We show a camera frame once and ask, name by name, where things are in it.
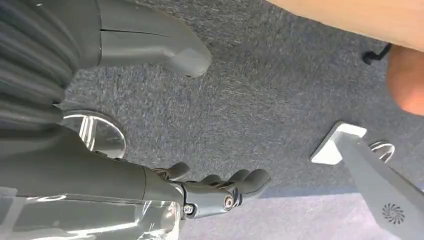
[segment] gray stand base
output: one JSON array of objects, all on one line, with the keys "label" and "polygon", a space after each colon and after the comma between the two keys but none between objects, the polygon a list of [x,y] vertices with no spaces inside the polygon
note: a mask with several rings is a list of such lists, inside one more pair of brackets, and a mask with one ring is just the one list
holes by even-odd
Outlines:
[{"label": "gray stand base", "polygon": [[[424,193],[371,151],[362,139],[366,131],[336,123],[311,161],[334,165],[343,160],[377,224],[402,239],[422,239]],[[390,154],[390,145],[381,147]]]}]

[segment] gray plastic casing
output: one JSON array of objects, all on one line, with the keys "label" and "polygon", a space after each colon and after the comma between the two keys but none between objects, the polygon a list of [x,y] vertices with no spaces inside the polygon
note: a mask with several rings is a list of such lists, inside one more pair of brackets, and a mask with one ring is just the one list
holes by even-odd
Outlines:
[{"label": "gray plastic casing", "polygon": [[179,19],[133,0],[32,0],[55,13],[79,47],[80,68],[160,64],[199,77],[212,62],[202,41]]}]

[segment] ribbed gray tube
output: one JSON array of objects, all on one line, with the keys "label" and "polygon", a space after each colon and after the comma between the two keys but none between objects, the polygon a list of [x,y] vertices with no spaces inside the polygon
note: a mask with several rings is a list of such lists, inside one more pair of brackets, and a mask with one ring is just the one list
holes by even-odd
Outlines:
[{"label": "ribbed gray tube", "polygon": [[66,28],[27,1],[0,1],[0,129],[47,129],[79,65]]}]

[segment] white plastic foot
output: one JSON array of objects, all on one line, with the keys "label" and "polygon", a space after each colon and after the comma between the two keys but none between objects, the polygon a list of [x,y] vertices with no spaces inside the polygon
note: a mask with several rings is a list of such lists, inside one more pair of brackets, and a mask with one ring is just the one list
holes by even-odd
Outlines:
[{"label": "white plastic foot", "polygon": [[311,162],[328,165],[338,164],[343,158],[335,144],[336,138],[340,134],[351,134],[362,138],[366,133],[367,129],[363,127],[343,121],[337,122],[310,157]]}]

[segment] gray carpet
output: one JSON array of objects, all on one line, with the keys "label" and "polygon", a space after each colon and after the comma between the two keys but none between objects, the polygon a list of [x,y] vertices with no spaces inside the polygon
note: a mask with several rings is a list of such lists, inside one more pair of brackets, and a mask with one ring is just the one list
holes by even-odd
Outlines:
[{"label": "gray carpet", "polygon": [[343,164],[309,157],[338,120],[396,146],[390,165],[424,184],[424,121],[402,112],[385,85],[387,61],[361,53],[383,42],[296,17],[259,0],[161,0],[147,4],[184,20],[214,61],[184,78],[156,65],[81,71],[65,110],[89,108],[125,126],[126,158],[149,167],[184,161],[195,180],[263,168],[265,197],[356,192]]},{"label": "gray carpet", "polygon": [[268,198],[228,214],[186,220],[181,240],[399,240],[358,193]]}]

